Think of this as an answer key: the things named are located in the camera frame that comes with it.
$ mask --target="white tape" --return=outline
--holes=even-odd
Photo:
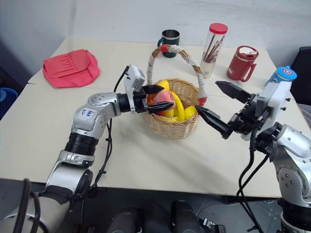
[[[175,53],[179,53],[182,50],[184,50],[182,47],[179,47],[178,45],[171,45],[169,48],[169,52],[175,52]]]
[[[205,98],[207,97],[207,93],[205,91],[205,78],[203,76],[203,74],[197,73],[196,75],[198,77],[198,82],[199,82],[199,93],[198,93],[198,97],[199,98]]]
[[[196,66],[196,67],[200,66],[199,63],[197,63],[197,61],[193,57],[186,57],[184,59],[187,63],[189,63],[192,66]]]
[[[155,58],[152,56],[152,54],[149,57],[148,67],[147,67],[147,85],[152,85],[152,72],[153,67],[155,63]]]

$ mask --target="wicker basket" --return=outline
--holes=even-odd
[[[193,66],[198,76],[200,89],[198,89],[191,83],[183,81],[181,79],[166,79],[170,84],[171,90],[176,92],[184,107],[187,108],[191,105],[196,104],[203,105],[206,101],[206,93],[204,91],[204,80],[203,80],[205,77],[202,73],[200,66],[197,65],[197,63],[191,58],[191,56],[181,47],[174,45],[173,46],[163,45],[157,48],[152,53],[152,55],[150,56],[147,69],[148,84],[153,83],[152,80],[153,64],[155,58],[161,51],[162,52],[173,51],[182,55],[182,57]],[[184,138],[190,135],[197,127],[198,120],[199,120],[198,114],[196,114],[195,116],[193,116],[188,120],[180,122],[169,122],[164,119],[161,119],[156,114],[147,114],[148,125],[156,134],[173,139]]]

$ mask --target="wall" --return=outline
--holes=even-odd
[[[68,0],[0,0],[0,66],[21,86],[65,38]]]
[[[222,22],[224,46],[267,49],[276,66],[311,45],[309,0],[0,0],[0,8],[0,39],[32,74],[65,36],[156,42],[173,28],[182,44],[203,45],[208,25]]]

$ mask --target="clear plastic container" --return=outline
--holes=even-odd
[[[222,23],[212,23],[209,26],[201,61],[201,69],[206,78],[212,75],[217,56],[219,55],[227,31],[228,27]]]

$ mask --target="pink bag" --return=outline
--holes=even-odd
[[[43,61],[44,77],[55,87],[89,85],[99,75],[97,60],[87,50],[76,50]]]

